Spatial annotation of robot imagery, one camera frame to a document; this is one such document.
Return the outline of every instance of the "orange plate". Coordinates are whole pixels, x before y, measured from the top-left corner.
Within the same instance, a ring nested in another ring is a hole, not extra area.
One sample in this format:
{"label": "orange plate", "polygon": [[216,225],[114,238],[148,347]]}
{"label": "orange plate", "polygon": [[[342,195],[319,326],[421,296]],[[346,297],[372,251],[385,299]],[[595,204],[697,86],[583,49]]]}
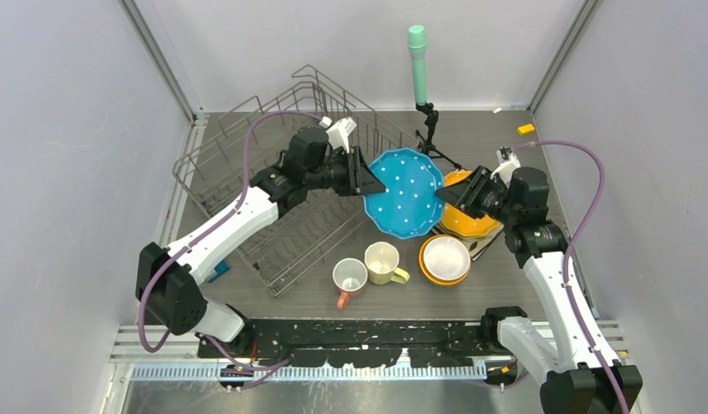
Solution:
{"label": "orange plate", "polygon": [[426,277],[427,279],[429,279],[430,282],[432,282],[432,283],[434,283],[434,284],[436,284],[436,285],[440,285],[440,286],[453,286],[453,285],[457,285],[457,284],[459,284],[460,282],[462,282],[463,279],[466,278],[466,276],[467,276],[468,273],[470,273],[470,266],[468,266],[468,270],[467,270],[466,274],[464,274],[461,278],[455,279],[455,280],[451,280],[451,281],[449,281],[449,282],[443,282],[442,280],[439,280],[438,278],[436,278],[435,276],[433,276],[432,273],[430,273],[429,270],[427,270],[427,267],[425,267],[425,265],[424,265],[424,248],[426,248],[427,245],[428,245],[430,242],[432,242],[434,239],[436,239],[436,238],[438,238],[438,237],[450,237],[450,236],[449,236],[449,235],[435,235],[435,236],[430,237],[429,239],[427,239],[427,241],[425,241],[425,243],[423,243],[423,246],[420,248],[420,254],[419,254],[420,268],[422,269],[422,271],[423,271],[425,277]]}
{"label": "orange plate", "polygon": [[[445,176],[445,186],[459,183],[468,175],[470,171],[453,171]],[[488,216],[473,220],[450,204],[445,204],[440,223],[446,230],[461,237],[486,237],[491,230],[498,227],[498,222]]]}

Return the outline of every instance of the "mint green microphone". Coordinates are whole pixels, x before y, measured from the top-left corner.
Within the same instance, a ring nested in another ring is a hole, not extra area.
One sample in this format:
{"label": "mint green microphone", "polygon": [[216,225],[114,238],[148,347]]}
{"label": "mint green microphone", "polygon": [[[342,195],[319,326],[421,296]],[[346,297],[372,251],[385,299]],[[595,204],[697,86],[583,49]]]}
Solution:
{"label": "mint green microphone", "polygon": [[410,28],[407,44],[410,46],[410,57],[412,58],[415,102],[417,105],[425,105],[427,103],[427,66],[424,62],[424,53],[427,51],[427,35],[424,33],[422,25],[416,24]]}

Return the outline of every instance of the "blue plate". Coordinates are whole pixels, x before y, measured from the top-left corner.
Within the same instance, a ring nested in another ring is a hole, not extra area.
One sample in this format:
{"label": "blue plate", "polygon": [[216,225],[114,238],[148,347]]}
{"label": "blue plate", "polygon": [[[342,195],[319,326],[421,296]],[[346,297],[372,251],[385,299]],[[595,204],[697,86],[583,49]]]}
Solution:
{"label": "blue plate", "polygon": [[444,202],[435,195],[442,172],[427,155],[391,149],[369,167],[386,192],[364,196],[364,211],[382,233],[409,239],[426,235],[442,219]]}

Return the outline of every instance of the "wire rack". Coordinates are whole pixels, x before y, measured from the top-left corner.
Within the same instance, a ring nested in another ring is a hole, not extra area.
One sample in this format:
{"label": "wire rack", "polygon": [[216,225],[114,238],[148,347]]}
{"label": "wire rack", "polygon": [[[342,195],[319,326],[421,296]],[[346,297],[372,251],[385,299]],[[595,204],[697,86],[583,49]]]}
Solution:
{"label": "wire rack", "polygon": [[[334,122],[351,116],[358,127],[349,139],[361,148],[368,162],[388,149],[417,145],[415,137],[315,67],[304,66],[292,78],[296,83],[267,103],[253,96],[221,116],[220,131],[204,137],[201,146],[174,164],[173,176],[207,217],[224,209],[240,193],[244,136],[252,122],[267,112],[307,110]],[[249,176],[274,164],[291,136],[314,122],[307,116],[274,116],[264,121],[250,141]],[[338,197],[330,190],[311,191],[305,202],[247,239],[238,251],[257,269],[272,295],[279,296],[366,219],[360,198]]]}

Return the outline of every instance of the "yellow mug handle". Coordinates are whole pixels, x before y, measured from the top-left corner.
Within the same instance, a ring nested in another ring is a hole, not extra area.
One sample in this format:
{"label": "yellow mug handle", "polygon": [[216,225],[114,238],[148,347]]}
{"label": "yellow mug handle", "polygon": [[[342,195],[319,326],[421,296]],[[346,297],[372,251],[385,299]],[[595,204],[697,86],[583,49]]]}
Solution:
{"label": "yellow mug handle", "polygon": [[392,273],[392,282],[407,283],[409,280],[410,274],[404,269],[400,269],[399,267],[394,269],[394,273]]}

